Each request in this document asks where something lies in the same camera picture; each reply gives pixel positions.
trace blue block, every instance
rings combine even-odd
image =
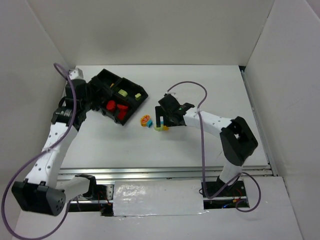
[[[147,126],[148,128],[150,128],[150,127],[152,126],[152,124],[153,124],[153,122],[152,122],[151,119],[146,122],[146,126]]]

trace wire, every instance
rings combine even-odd
[[[97,195],[98,195],[98,207],[99,207],[99,211],[101,212],[101,206],[100,206],[100,203],[99,203],[99,201],[100,201],[99,193]]]
[[[199,87],[201,87],[203,90],[204,90],[204,97],[203,99],[199,102],[198,106],[196,107],[197,108],[197,114],[199,116],[199,120],[200,120],[200,132],[201,132],[201,159],[202,159],[202,183],[203,183],[203,189],[202,189],[202,192],[204,192],[204,195],[208,198],[208,199],[214,199],[215,197],[217,197],[226,187],[228,187],[228,185],[236,180],[237,178],[239,178],[241,176],[241,174],[244,174],[244,175],[247,175],[248,177],[250,177],[254,183],[256,184],[257,188],[258,188],[258,192],[259,192],[259,197],[258,197],[258,201],[256,203],[256,205],[249,209],[249,210],[241,210],[238,208],[238,204],[240,202],[243,202],[245,201],[244,199],[243,200],[240,200],[240,201],[237,201],[236,204],[235,204],[235,208],[240,211],[240,212],[243,212],[243,213],[249,213],[249,212],[252,212],[253,210],[255,210],[258,205],[260,204],[260,201],[261,201],[261,189],[260,189],[260,186],[259,184],[257,183],[257,181],[249,174],[249,173],[246,173],[246,172],[240,172],[238,173],[237,175],[235,175],[233,178],[231,178],[226,184],[224,184],[215,194],[213,194],[212,196],[209,196],[209,193],[208,193],[208,190],[207,190],[207,183],[206,183],[206,156],[205,156],[205,131],[204,131],[204,124],[203,124],[203,119],[202,119],[202,116],[201,116],[201,111],[200,111],[200,106],[201,104],[206,100],[207,96],[208,96],[208,92],[207,92],[207,89],[201,85],[200,83],[198,82],[195,82],[195,81],[181,81],[181,82],[178,82],[176,84],[174,84],[172,87],[170,87],[166,92],[169,93],[170,90],[172,90],[174,87],[180,85],[180,84],[195,84],[195,85],[198,85]]]
[[[241,197],[242,197],[242,192],[241,192],[238,188],[236,188],[235,190],[240,193],[240,197],[239,197],[239,198],[241,199]]]
[[[76,196],[74,199],[76,200],[76,205],[78,206],[79,212],[81,212],[81,208],[80,208],[80,203],[79,203],[78,196]]]
[[[3,220],[3,223],[6,227],[6,229],[9,231],[9,233],[14,236],[15,238],[17,239],[20,239],[20,240],[42,240],[42,239],[45,239],[49,236],[51,236],[52,234],[54,234],[59,228],[60,226],[62,225],[62,223],[65,221],[66,217],[67,217],[67,214],[68,214],[68,211],[69,211],[69,207],[70,207],[70,203],[71,203],[71,200],[68,202],[67,206],[66,206],[66,209],[65,209],[65,214],[63,216],[63,218],[61,219],[61,222],[58,224],[58,226],[56,226],[56,228],[54,230],[52,230],[51,232],[49,232],[48,234],[44,235],[44,236],[40,236],[40,237],[35,237],[35,238],[28,238],[28,237],[23,237],[23,236],[20,236],[18,235],[17,233],[14,232],[14,230],[9,226],[9,223],[8,223],[8,220],[7,220],[7,216],[6,216],[6,213],[5,213],[5,203],[6,203],[6,198],[7,198],[7,195],[8,195],[8,191],[9,191],[9,188],[10,186],[12,185],[12,183],[14,182],[14,180],[17,178],[17,176],[29,165],[31,164],[32,162],[34,162],[35,160],[37,160],[38,158],[42,157],[43,155],[47,154],[48,152],[50,152],[50,150],[52,150],[53,148],[55,148],[58,144],[61,143],[61,141],[68,135],[68,133],[70,132],[73,124],[74,124],[74,121],[75,121],[75,118],[76,118],[76,112],[77,112],[77,97],[76,97],[76,91],[75,91],[75,87],[68,75],[68,72],[64,69],[63,66],[61,66],[59,63],[54,63],[53,64],[54,68],[58,71],[58,73],[64,78],[64,79],[67,79],[67,81],[69,82],[70,84],[70,87],[71,87],[71,92],[72,92],[72,97],[73,97],[73,111],[72,111],[72,117],[71,117],[71,120],[69,122],[69,126],[67,128],[67,130],[65,131],[65,133],[63,134],[63,136],[58,139],[54,144],[52,144],[48,149],[49,150],[45,150],[45,151],[42,151],[40,152],[38,155],[34,156],[33,158],[31,158],[29,161],[27,161],[22,167],[20,167],[18,169],[18,171],[12,176],[12,178],[9,180],[7,186],[5,187],[4,189],[4,193],[3,193],[3,196],[2,196],[2,201],[1,201],[1,217],[2,217],[2,220]]]
[[[109,202],[107,197],[107,193],[105,193],[104,199],[108,202],[108,205],[111,206],[111,203]]]

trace red object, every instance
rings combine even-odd
[[[127,114],[126,111],[120,111],[117,118],[122,121],[125,118],[125,115]]]
[[[128,111],[128,109],[129,109],[128,106],[121,105],[121,104],[117,104],[116,106],[117,106],[117,108],[120,110],[120,112],[122,112],[122,111],[126,112],[126,111]]]
[[[109,112],[114,112],[115,110],[116,110],[116,102],[115,101],[113,101],[113,100],[110,100],[108,103],[107,103],[107,105],[106,105],[106,107],[105,107]]]

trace yellow-green block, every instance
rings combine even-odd
[[[134,95],[134,97],[135,97],[135,100],[136,100],[136,101],[139,101],[140,98],[141,98],[141,94],[140,94],[140,93],[137,93],[136,95]]]
[[[124,97],[126,97],[126,96],[128,95],[128,93],[127,93],[125,90],[123,90],[123,89],[120,89],[120,90],[118,91],[118,94],[120,94],[120,95],[122,95],[122,96],[124,96]]]
[[[157,125],[154,126],[154,130],[158,131],[158,132],[161,132],[164,130],[164,126],[161,125],[161,127],[157,127]]]

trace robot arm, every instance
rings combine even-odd
[[[62,98],[53,113],[48,138],[42,151],[48,151],[40,157],[27,174],[23,182],[15,181],[11,191],[24,211],[57,216],[65,203],[78,195],[91,197],[97,187],[94,176],[80,174],[56,189],[61,164],[71,142],[77,136],[86,112],[91,108],[91,95],[80,69],[69,73],[76,92],[76,117],[66,137],[53,149],[49,147],[57,142],[67,131],[73,114],[73,96],[70,85],[65,87],[66,96]]]
[[[200,118],[197,108],[185,103],[181,105],[171,94],[166,94],[155,107],[156,125],[160,127],[163,117],[167,127],[189,126],[200,129]],[[242,171],[245,160],[252,155],[258,146],[247,122],[242,117],[235,119],[217,116],[201,111],[203,131],[221,139],[224,156],[227,159],[219,180],[227,183]]]

